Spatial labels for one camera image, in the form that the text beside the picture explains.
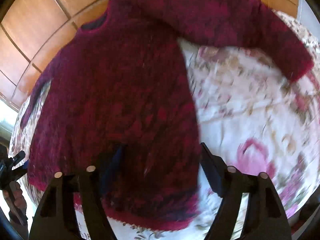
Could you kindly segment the left hand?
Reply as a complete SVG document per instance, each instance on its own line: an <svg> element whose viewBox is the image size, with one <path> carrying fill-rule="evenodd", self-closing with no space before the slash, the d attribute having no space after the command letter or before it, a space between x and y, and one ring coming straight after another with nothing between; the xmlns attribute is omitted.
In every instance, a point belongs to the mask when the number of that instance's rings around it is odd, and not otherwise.
<svg viewBox="0 0 320 240"><path fill-rule="evenodd" d="M27 225L26 217L27 203L23 197L20 184L16 181L10 182L9 186L3 190L3 197L10 209L12 215L23 226Z"/></svg>

